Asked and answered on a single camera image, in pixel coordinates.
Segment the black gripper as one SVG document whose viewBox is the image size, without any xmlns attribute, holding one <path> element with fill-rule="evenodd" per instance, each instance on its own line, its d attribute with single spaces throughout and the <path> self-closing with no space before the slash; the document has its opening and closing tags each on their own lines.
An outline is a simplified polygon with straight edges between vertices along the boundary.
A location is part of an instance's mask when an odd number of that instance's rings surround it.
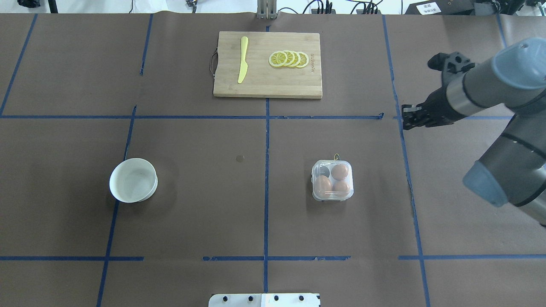
<svg viewBox="0 0 546 307">
<path fill-rule="evenodd" d="M 455 122 L 454 115 L 444 87 L 433 91 L 423 103 L 401 106 L 402 128 L 404 130 L 423 126 L 451 125 Z"/>
</svg>

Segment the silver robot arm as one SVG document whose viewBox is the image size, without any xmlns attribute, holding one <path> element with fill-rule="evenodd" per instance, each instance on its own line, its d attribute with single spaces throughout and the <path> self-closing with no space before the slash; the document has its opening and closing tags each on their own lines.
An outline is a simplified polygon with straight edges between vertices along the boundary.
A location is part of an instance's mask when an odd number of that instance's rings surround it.
<svg viewBox="0 0 546 307">
<path fill-rule="evenodd" d="M 504 105 L 511 120 L 472 165 L 463 184 L 495 207 L 511 204 L 545 226 L 546 41 L 516 42 L 481 64 L 439 53 L 428 67 L 442 85 L 420 104 L 401 106 L 402 128 L 439 127 Z"/>
</svg>

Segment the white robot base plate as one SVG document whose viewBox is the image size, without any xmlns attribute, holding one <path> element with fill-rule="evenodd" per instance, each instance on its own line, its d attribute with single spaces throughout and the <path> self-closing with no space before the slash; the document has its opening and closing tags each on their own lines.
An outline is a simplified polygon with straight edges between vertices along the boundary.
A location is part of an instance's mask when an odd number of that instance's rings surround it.
<svg viewBox="0 0 546 307">
<path fill-rule="evenodd" d="M 233 293 L 212 295 L 209 307 L 320 307 L 318 293 Z"/>
</svg>

